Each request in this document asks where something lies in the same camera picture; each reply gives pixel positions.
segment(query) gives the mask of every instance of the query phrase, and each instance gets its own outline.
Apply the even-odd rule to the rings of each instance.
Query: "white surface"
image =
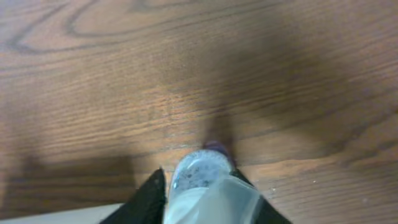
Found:
[[[122,204],[105,205],[67,212],[49,213],[0,221],[0,224],[98,224],[116,211]]]

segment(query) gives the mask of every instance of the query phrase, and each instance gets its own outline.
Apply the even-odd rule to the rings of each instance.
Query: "wooden surface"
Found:
[[[0,2],[0,217],[123,202],[209,132],[294,223],[398,223],[395,0]]]

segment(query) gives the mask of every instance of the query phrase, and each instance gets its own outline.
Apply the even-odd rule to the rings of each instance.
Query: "wooden table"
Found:
[[[397,10],[1,1],[0,217],[123,202],[215,133],[294,223],[398,223]]]

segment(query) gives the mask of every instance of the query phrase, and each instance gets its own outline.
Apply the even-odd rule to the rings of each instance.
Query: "wood grain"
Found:
[[[123,202],[216,133],[294,223],[397,223],[397,9],[0,1],[0,217]]]

